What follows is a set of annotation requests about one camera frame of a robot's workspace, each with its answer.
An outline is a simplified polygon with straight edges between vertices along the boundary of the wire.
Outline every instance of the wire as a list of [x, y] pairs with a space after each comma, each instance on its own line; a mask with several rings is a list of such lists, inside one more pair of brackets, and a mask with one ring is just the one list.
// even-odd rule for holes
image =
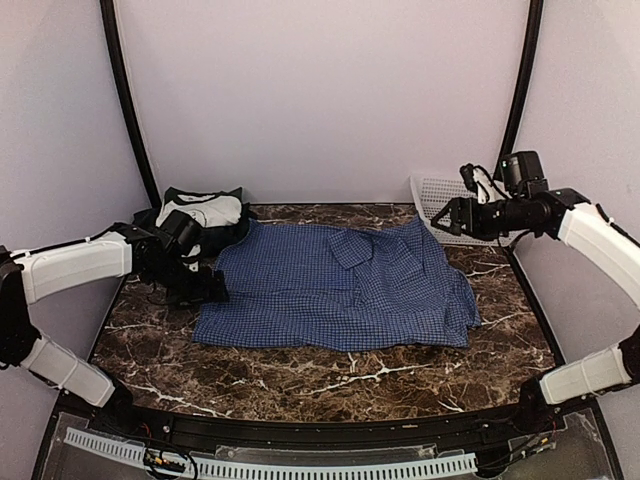
[[489, 180], [489, 184], [496, 190], [496, 192], [498, 192], [500, 195], [502, 195], [503, 198], [509, 200], [509, 197], [507, 196], [507, 194], [504, 193], [500, 187], [498, 187], [498, 185], [496, 184], [495, 180], [493, 178], [491, 178], [491, 175], [489, 175], [489, 172], [487, 172], [486, 168], [484, 168], [482, 165], [474, 165], [473, 168], [474, 169], [477, 168], [482, 173], [484, 173], [485, 177], [487, 177], [487, 180]]
[[[142, 442], [145, 446], [145, 455], [147, 454], [147, 451], [149, 450], [149, 448], [152, 448], [151, 445], [152, 444], [158, 444], [158, 445], [164, 445], [165, 447], [168, 447], [168, 450], [172, 450], [173, 452], [175, 452], [176, 454], [180, 455], [182, 458], [184, 458], [185, 460], [187, 460], [188, 462], [191, 463], [191, 465], [193, 466], [193, 477], [192, 480], [198, 480], [198, 464], [196, 463], [196, 461], [193, 459], [193, 457], [191, 456], [191, 454], [189, 454], [187, 451], [183, 450], [182, 448], [178, 447], [177, 445], [171, 443], [171, 442], [167, 442], [165, 440], [160, 440], [159, 438], [152, 438], [151, 436], [151, 430], [149, 429], [149, 426], [146, 423], [142, 424], [142, 427], [147, 430], [147, 433], [149, 435], [149, 437], [142, 437], [139, 435], [131, 435], [128, 433], [124, 433], [120, 430], [118, 430], [117, 428], [115, 428], [113, 425], [110, 425], [109, 423], [106, 422], [102, 422], [102, 425], [104, 425], [105, 427], [107, 427], [109, 430], [111, 430], [112, 432], [114, 432], [116, 435], [119, 435], [121, 437], [124, 437], [128, 440], [137, 440], [139, 442]], [[164, 448], [160, 448], [159, 449], [159, 458], [162, 459], [162, 455], [164, 453]], [[162, 480], [168, 480], [168, 479], [177, 479], [180, 478], [182, 474], [176, 475], [176, 476], [172, 476], [172, 475], [167, 475], [161, 472], [156, 472], [155, 471], [155, 467], [153, 466], [149, 466], [149, 468], [158, 476], [156, 476], [155, 478], [158, 479], [162, 479]]]
[[[111, 227], [105, 228], [100, 233], [97, 233], [97, 234], [93, 235], [92, 237], [89, 237], [89, 242], [93, 242], [93, 241], [97, 240], [101, 236], [109, 233], [110, 231], [111, 231]], [[21, 252], [21, 253], [18, 253], [16, 255], [13, 255], [13, 256], [9, 257], [7, 260], [5, 260], [4, 262], [2, 262], [0, 264], [0, 267], [2, 265], [4, 265], [5, 263], [9, 263], [9, 262], [11, 262], [13, 260], [17, 260], [19, 258], [26, 257], [27, 253], [29, 253], [30, 255], [35, 255], [36, 253], [48, 252], [49, 250], [54, 250], [56, 248], [71, 247], [73, 245], [79, 245], [81, 243], [86, 243], [86, 242], [87, 242], [87, 239], [86, 238], [82, 238], [82, 239], [79, 239], [79, 240], [71, 240], [69, 242], [58, 243], [56, 245], [50, 245], [48, 247], [40, 247], [40, 248], [36, 248], [34, 250], [28, 250], [26, 252]]]
[[182, 473], [184, 473], [184, 470], [182, 472], [176, 471], [175, 473], [177, 473], [178, 475], [171, 475], [158, 471], [158, 467], [156, 465], [160, 465], [160, 468], [167, 469], [165, 465], [167, 465], [168, 463], [175, 463], [164, 458], [164, 448], [158, 450], [157, 455], [151, 453], [149, 449], [146, 449], [144, 453], [145, 456], [143, 463], [151, 470], [151, 473], [147, 472], [148, 476], [155, 478], [156, 480], [176, 480], [182, 476]]
[[154, 281], [151, 293], [147, 294], [147, 302], [149, 302], [151, 305], [155, 305], [157, 307], [170, 307], [170, 306], [175, 305], [176, 303], [178, 303], [177, 300], [172, 301], [172, 302], [157, 302], [155, 300], [152, 300], [151, 296], [154, 293], [156, 293], [156, 289], [157, 288], [158, 288], [158, 284]]
[[633, 238], [629, 233], [627, 233], [625, 230], [623, 230], [621, 227], [619, 227], [614, 221], [613, 219], [607, 215], [604, 211], [604, 208], [602, 208], [602, 205], [600, 205], [599, 203], [596, 203], [596, 210], [598, 210], [598, 213], [600, 214], [600, 216], [602, 217], [602, 219], [607, 222], [616, 232], [618, 232], [620, 235], [622, 235], [623, 237], [627, 238], [628, 240], [630, 240], [636, 247], [640, 247], [640, 242], [638, 242], [635, 238]]
[[553, 426], [553, 430], [551, 432], [551, 438], [555, 438], [555, 434], [557, 431], [557, 423], [555, 421], [555, 419], [553, 417], [549, 417], [549, 423], [544, 424], [540, 430], [538, 430], [537, 432], [535, 432], [534, 434], [532, 434], [532, 437], [529, 438], [528, 440], [520, 443], [517, 447], [511, 449], [509, 451], [509, 453], [507, 453], [506, 455], [503, 455], [500, 458], [497, 458], [496, 460], [493, 460], [491, 462], [485, 463], [484, 465], [478, 465], [479, 469], [485, 469], [485, 470], [500, 470], [503, 468], [506, 468], [510, 465], [513, 465], [513, 463], [515, 463], [515, 461], [511, 460], [508, 461], [507, 464], [501, 464], [501, 465], [496, 465], [499, 464], [500, 462], [507, 460], [509, 458], [511, 458], [514, 455], [521, 455], [522, 453], [524, 453], [524, 456], [522, 457], [518, 457], [516, 460], [522, 460], [523, 458], [527, 458], [528, 454], [531, 453], [531, 451], [533, 451], [535, 448], [538, 447], [538, 445], [540, 445], [541, 442], [544, 442], [545, 438], [548, 440], [549, 436], [545, 436], [542, 434], [542, 432], [544, 431], [544, 429], [548, 426], [548, 425], [552, 425]]
[[513, 239], [513, 242], [509, 244], [509, 248], [511, 248], [511, 250], [514, 250], [516, 248], [516, 245], [518, 245], [518, 242], [530, 233], [533, 233], [533, 230], [525, 230], [524, 232], [520, 232], [520, 234], [518, 234], [518, 236]]
[[489, 467], [491, 467], [492, 465], [495, 465], [496, 463], [500, 463], [500, 462], [502, 462], [502, 461], [504, 461], [504, 460], [506, 460], [506, 459], [510, 458], [512, 455], [519, 454], [521, 450], [523, 450], [523, 449], [527, 448], [527, 447], [529, 446], [529, 444], [530, 444], [533, 440], [535, 440], [535, 439], [537, 439], [537, 438], [538, 438], [538, 435], [534, 435], [533, 437], [531, 437], [531, 438], [527, 439], [526, 441], [524, 441], [524, 442], [520, 443], [520, 445], [518, 445], [518, 446], [517, 446], [517, 447], [515, 447], [514, 449], [510, 450], [510, 451], [509, 451], [509, 453], [507, 453], [507, 454], [503, 455], [502, 457], [499, 457], [499, 458], [497, 458], [497, 459], [493, 460], [492, 462], [485, 463], [484, 465], [478, 465], [478, 468], [479, 468], [479, 469], [481, 469], [481, 468], [482, 468], [482, 469], [489, 468]]

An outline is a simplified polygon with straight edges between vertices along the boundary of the blue checkered shirt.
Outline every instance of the blue checkered shirt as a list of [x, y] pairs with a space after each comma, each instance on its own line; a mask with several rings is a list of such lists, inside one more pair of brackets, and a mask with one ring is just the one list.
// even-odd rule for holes
[[467, 279], [418, 217], [379, 232], [252, 221], [216, 268], [231, 301], [202, 306], [195, 342], [347, 352], [466, 347], [468, 329], [480, 325]]

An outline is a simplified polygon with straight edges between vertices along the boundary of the brown marble table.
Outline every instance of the brown marble table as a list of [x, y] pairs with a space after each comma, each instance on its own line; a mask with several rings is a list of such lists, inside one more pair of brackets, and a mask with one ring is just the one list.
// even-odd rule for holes
[[[410, 205], [257, 206], [261, 221], [386, 228]], [[315, 347], [251, 350], [191, 343], [198, 310], [169, 311], [162, 292], [130, 278], [93, 362], [137, 405], [271, 421], [368, 421], [473, 411], [517, 401], [521, 382], [553, 366], [535, 316], [502, 254], [445, 247], [469, 279], [483, 318], [470, 348], [397, 346], [346, 354]]]

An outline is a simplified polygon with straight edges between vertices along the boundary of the basket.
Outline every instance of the basket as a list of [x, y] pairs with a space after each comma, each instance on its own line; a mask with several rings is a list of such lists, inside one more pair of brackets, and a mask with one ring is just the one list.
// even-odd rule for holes
[[[432, 178], [422, 174], [411, 175], [409, 179], [411, 184], [411, 195], [413, 202], [418, 210], [418, 215], [426, 225], [427, 229], [436, 237], [443, 245], [483, 245], [497, 246], [496, 240], [486, 242], [475, 238], [462, 235], [456, 237], [442, 230], [438, 230], [431, 226], [431, 218], [433, 218], [444, 206], [454, 197], [475, 196], [464, 186], [462, 180], [443, 180]], [[445, 216], [441, 223], [450, 224], [449, 215]], [[518, 235], [519, 232], [512, 232], [508, 237], [501, 239], [503, 245], [508, 245]]]

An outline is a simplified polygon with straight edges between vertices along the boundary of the white backdrop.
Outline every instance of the white backdrop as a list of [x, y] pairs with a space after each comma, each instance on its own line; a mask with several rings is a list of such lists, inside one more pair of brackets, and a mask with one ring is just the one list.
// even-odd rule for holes
[[[518, 149], [553, 187], [602, 203], [640, 238], [640, 3], [545, 2]], [[631, 335], [640, 315], [588, 260], [551, 239], [518, 256], [569, 361]], [[627, 480], [640, 479], [640, 386], [602, 398]]]
[[410, 201], [414, 171], [493, 166], [528, 1], [118, 2], [161, 190]]
[[[0, 0], [0, 11], [0, 244], [41, 247], [129, 221], [147, 200], [98, 2]], [[117, 283], [45, 298], [32, 321], [86, 357]], [[56, 397], [25, 370], [0, 372], [0, 479], [31, 478]]]

